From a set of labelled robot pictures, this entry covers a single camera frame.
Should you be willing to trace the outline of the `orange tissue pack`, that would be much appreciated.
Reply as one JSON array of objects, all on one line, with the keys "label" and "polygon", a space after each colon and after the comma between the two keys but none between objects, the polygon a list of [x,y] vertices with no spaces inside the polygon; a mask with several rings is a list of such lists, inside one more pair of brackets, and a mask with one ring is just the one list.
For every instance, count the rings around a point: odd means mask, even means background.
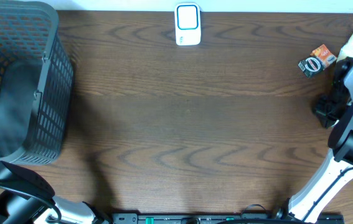
[{"label": "orange tissue pack", "polygon": [[311,56],[316,57],[323,68],[329,67],[337,60],[337,57],[324,44],[314,49]]}]

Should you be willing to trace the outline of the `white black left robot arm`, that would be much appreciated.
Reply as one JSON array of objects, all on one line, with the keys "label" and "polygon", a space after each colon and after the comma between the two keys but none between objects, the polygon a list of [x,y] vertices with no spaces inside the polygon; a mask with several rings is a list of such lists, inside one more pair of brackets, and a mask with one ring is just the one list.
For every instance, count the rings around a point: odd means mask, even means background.
[{"label": "white black left robot arm", "polygon": [[0,224],[112,222],[88,203],[56,196],[38,173],[0,161]]}]

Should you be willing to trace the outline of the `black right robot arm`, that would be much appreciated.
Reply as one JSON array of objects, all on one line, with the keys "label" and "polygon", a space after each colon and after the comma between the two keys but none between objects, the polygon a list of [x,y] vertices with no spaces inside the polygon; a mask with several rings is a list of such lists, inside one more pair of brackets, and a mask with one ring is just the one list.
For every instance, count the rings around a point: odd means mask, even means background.
[{"label": "black right robot arm", "polygon": [[353,58],[336,63],[334,96],[349,95],[342,101],[344,114],[333,127],[329,150],[320,168],[309,182],[288,199],[281,217],[304,223],[316,223],[325,206],[353,179]]}]

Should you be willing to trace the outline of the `small green black box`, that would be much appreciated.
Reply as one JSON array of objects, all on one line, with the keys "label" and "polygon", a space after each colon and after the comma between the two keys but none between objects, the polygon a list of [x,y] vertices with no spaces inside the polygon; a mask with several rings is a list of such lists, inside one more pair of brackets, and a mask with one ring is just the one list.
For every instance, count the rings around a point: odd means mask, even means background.
[{"label": "small green black box", "polygon": [[324,70],[321,61],[316,57],[308,57],[304,60],[301,60],[298,63],[298,67],[307,78],[312,78]]}]

